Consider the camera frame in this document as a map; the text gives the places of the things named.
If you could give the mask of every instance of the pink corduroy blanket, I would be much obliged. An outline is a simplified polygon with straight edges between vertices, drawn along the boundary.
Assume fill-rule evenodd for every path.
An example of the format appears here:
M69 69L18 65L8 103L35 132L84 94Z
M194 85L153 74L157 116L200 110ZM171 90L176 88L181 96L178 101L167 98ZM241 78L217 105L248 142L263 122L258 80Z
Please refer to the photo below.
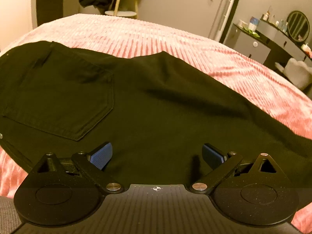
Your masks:
M123 58L166 51L238 92L297 135L312 139L312 101L307 96L267 67L205 37L134 19L77 14L41 25L0 55L40 40ZM12 198L26 176L0 147L0 195ZM312 204L299 210L292 224L303 233L312 231Z

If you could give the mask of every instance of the round mirror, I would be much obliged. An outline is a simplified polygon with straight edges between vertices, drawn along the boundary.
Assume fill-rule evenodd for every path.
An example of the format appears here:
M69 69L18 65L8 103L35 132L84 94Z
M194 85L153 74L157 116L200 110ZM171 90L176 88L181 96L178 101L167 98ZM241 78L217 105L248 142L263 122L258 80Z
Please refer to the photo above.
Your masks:
M310 23L301 11L293 11L288 15L288 32L296 42L304 42L310 34Z

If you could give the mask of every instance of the silver screw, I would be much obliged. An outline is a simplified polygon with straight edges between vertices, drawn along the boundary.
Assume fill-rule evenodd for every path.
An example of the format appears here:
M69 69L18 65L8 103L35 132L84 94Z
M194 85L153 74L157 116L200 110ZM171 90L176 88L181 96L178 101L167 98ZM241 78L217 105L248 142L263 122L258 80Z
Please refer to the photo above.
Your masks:
M118 191L119 189L121 189L121 185L118 183L109 183L106 186L106 189L110 191Z
M207 185L204 183L195 183L192 185L192 187L196 191L204 191L207 189Z

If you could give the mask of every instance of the pink bedspread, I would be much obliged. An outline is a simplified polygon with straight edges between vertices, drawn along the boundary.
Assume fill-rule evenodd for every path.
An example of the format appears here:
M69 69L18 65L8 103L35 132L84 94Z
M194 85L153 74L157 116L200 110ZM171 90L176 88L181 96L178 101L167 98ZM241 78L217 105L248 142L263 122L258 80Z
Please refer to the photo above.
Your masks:
M166 51L246 97L294 133L312 139L312 101L267 67L213 40L134 19L78 14L41 25L3 50L40 40L132 58ZM0 195L12 198L27 176L0 147ZM312 231L312 205L292 224Z

